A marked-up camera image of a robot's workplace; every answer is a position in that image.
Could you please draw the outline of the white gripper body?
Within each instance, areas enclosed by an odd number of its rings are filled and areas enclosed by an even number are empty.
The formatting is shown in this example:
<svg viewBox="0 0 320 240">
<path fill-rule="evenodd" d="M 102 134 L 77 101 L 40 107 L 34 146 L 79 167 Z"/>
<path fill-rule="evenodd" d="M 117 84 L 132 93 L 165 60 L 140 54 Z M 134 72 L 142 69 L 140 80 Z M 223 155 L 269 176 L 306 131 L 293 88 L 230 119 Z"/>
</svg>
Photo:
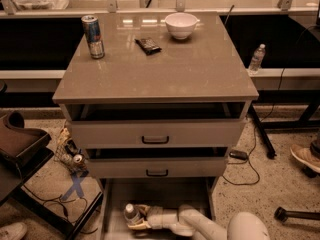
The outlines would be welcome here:
<svg viewBox="0 0 320 240">
<path fill-rule="evenodd" d="M 178 223 L 177 211 L 153 206 L 147 213 L 147 222 L 152 229 L 172 229 Z"/>
</svg>

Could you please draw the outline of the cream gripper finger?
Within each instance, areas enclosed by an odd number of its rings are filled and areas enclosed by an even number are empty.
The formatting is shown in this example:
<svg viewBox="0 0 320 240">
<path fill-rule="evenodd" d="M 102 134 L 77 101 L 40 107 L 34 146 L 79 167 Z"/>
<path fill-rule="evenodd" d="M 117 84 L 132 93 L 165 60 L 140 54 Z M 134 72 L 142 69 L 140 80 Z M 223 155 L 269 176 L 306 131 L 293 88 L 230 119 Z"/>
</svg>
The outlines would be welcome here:
<svg viewBox="0 0 320 240">
<path fill-rule="evenodd" d="M 145 204 L 136 204 L 135 207 L 143 217 L 146 217 L 151 210 L 151 207 Z"/>
<path fill-rule="evenodd" d="M 133 224 L 127 224 L 127 226 L 129 229 L 136 230 L 136 231 L 147 230 L 151 228 L 150 224 L 144 219 L 140 219 L 139 221 Z"/>
</svg>

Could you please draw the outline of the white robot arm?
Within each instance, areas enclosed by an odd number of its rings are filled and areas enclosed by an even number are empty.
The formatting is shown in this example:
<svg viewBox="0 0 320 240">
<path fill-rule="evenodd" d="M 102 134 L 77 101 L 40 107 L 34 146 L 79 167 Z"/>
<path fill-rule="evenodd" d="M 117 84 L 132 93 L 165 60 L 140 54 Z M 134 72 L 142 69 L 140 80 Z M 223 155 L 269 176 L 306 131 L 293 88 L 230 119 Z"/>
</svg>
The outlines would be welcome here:
<svg viewBox="0 0 320 240">
<path fill-rule="evenodd" d="M 169 229 L 193 240 L 271 240 L 265 224 L 249 212 L 234 215 L 227 228 L 187 204 L 175 210 L 128 203 L 124 217 L 131 230 Z"/>
</svg>

